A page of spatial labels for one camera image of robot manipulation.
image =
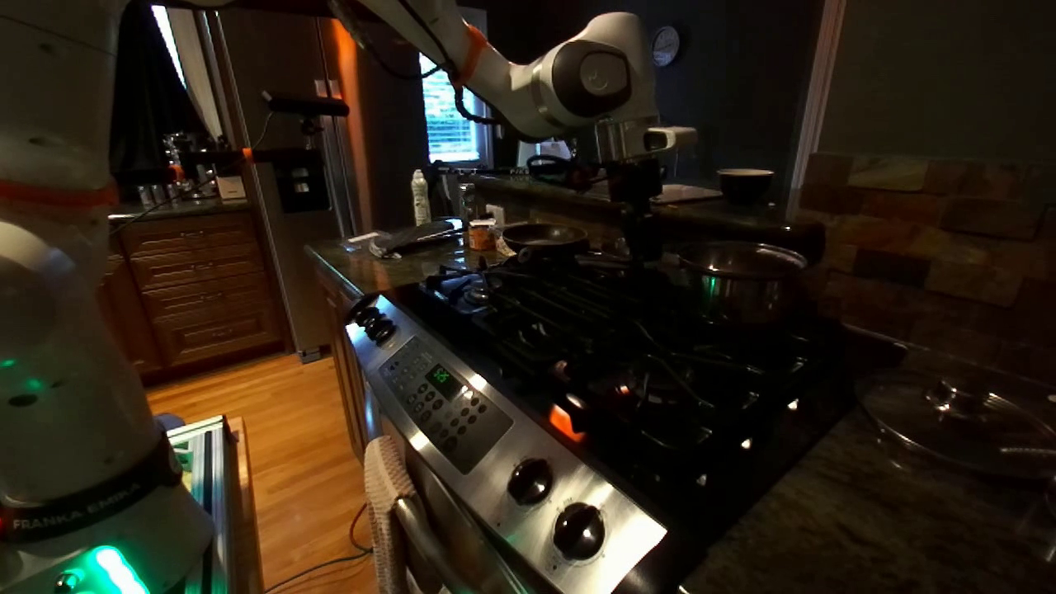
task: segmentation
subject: wooden floor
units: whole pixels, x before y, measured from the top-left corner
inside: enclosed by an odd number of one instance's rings
[[[263,591],[375,591],[371,557],[284,584],[314,563],[356,553],[349,529],[367,498],[329,357],[317,361],[301,361],[292,353],[263,357],[153,386],[148,402],[155,412],[173,412],[184,423],[209,415],[243,423]],[[367,517],[356,523],[356,541],[371,543]]]

